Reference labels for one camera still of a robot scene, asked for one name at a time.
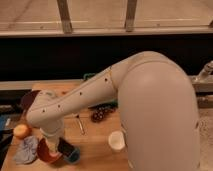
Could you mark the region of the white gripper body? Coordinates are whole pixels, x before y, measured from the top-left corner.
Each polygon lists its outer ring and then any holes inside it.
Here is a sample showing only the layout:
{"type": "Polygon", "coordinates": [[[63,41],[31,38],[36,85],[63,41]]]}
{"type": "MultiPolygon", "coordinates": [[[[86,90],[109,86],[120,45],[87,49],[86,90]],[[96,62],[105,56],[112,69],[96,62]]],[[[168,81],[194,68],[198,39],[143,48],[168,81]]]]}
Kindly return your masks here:
{"type": "Polygon", "coordinates": [[[59,139],[64,137],[64,130],[58,129],[56,131],[50,132],[41,129],[41,133],[45,138],[45,142],[47,144],[49,151],[52,154],[58,153],[59,139]]]}

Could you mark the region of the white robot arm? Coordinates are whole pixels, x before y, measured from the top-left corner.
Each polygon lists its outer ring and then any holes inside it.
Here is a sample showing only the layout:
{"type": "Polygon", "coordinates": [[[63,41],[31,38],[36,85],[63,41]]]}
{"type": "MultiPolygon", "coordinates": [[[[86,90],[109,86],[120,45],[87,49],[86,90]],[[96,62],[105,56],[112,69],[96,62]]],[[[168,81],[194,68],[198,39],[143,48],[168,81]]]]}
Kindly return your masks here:
{"type": "Polygon", "coordinates": [[[130,171],[199,171],[199,112],[193,85],[175,62],[153,51],[132,55],[53,98],[38,93],[30,125],[57,137],[64,116],[116,100],[130,171]]]}

